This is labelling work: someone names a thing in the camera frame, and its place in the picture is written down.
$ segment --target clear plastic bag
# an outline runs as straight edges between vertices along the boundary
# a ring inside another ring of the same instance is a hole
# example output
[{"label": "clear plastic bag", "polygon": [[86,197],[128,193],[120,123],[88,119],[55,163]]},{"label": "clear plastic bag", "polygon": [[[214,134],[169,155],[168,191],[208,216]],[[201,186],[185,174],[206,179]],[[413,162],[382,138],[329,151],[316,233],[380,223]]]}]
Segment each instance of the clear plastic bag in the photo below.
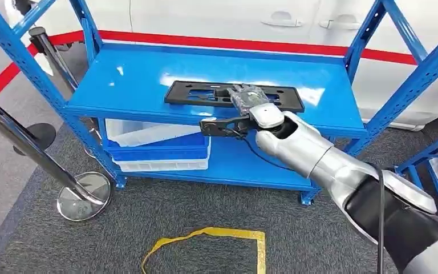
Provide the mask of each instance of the clear plastic bag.
[{"label": "clear plastic bag", "polygon": [[231,101],[241,116],[249,113],[249,109],[260,104],[269,103],[263,89],[253,84],[235,84],[234,89],[228,88]]}]

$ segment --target black plastic tray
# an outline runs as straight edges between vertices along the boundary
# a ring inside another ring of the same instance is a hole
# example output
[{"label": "black plastic tray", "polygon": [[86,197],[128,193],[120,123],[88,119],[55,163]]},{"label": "black plastic tray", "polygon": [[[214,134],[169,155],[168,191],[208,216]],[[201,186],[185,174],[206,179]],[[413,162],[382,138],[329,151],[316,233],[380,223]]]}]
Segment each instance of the black plastic tray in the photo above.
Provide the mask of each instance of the black plastic tray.
[{"label": "black plastic tray", "polygon": [[[175,81],[165,95],[170,104],[193,104],[198,106],[234,107],[227,88],[234,84],[211,82]],[[280,110],[304,112],[305,106],[294,87],[260,86],[272,103]]]}]

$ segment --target black cable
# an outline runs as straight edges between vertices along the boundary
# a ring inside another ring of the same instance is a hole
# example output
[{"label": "black cable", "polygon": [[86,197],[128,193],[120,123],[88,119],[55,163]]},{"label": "black cable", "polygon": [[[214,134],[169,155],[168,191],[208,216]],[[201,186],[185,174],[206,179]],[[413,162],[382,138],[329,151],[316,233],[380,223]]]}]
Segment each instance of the black cable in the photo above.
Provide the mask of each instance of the black cable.
[{"label": "black cable", "polygon": [[280,166],[279,164],[275,164],[275,163],[271,162],[270,160],[268,160],[268,159],[264,158],[263,156],[261,156],[259,153],[257,153],[253,149],[253,146],[251,146],[251,143],[249,143],[249,141],[245,138],[244,134],[240,134],[239,132],[237,132],[236,130],[234,130],[232,128],[222,128],[222,130],[229,131],[229,132],[232,132],[232,133],[236,134],[237,138],[239,138],[240,140],[243,140],[244,142],[246,142],[246,144],[248,145],[248,147],[251,150],[251,152],[254,153],[256,156],[258,156],[261,160],[263,160],[263,161],[265,161],[265,162],[267,162],[269,164],[272,164],[275,167],[279,167],[279,168],[282,168],[284,170],[294,171],[291,168]]},{"label": "black cable", "polygon": [[382,169],[376,164],[369,163],[379,175],[380,210],[379,210],[379,240],[377,241],[377,273],[384,273],[384,220],[385,220],[385,184]]}]

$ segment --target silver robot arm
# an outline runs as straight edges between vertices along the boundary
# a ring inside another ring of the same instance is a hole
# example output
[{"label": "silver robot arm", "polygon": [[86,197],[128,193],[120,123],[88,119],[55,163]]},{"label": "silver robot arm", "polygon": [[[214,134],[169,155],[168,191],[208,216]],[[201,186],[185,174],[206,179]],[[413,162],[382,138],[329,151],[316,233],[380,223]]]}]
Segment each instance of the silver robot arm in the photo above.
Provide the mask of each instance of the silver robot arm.
[{"label": "silver robot arm", "polygon": [[[251,110],[252,119],[262,120]],[[278,134],[278,123],[263,124],[256,134],[258,147],[305,178],[324,188],[355,229],[377,243],[379,173],[334,147],[319,131],[292,112],[282,113],[289,128]],[[382,170],[385,189],[384,246],[400,272],[438,273],[438,216],[432,197],[399,175]]]}]

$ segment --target white car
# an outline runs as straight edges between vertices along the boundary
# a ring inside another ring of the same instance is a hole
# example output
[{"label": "white car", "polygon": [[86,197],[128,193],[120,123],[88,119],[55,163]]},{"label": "white car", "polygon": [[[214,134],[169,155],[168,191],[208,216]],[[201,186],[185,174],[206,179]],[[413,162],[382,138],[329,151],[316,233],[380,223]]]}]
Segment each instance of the white car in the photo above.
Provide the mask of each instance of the white car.
[{"label": "white car", "polygon": [[[4,0],[14,25],[39,0]],[[254,41],[349,46],[373,0],[88,0],[98,29],[137,33],[231,38]],[[438,44],[438,1],[397,0],[425,49]],[[81,30],[68,0],[56,0],[36,22],[48,35]],[[29,44],[29,36],[23,43]],[[388,15],[369,49],[410,54]],[[44,56],[37,61],[52,73]],[[353,89],[364,121],[386,102],[416,68],[396,62],[362,59]],[[438,118],[438,80],[391,126],[420,130]]]}]

